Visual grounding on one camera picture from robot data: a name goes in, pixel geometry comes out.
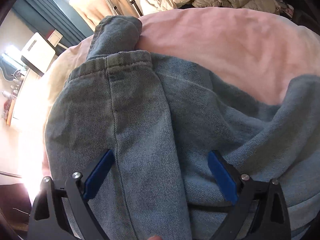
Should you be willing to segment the person's left hand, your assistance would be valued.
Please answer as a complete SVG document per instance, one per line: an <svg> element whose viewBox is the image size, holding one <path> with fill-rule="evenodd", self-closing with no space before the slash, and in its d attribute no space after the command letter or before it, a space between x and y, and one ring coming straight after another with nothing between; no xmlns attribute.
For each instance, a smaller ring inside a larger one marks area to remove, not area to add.
<svg viewBox="0 0 320 240"><path fill-rule="evenodd" d="M147 240L162 240L162 238L160 236L154 235L149 237Z"/></svg>

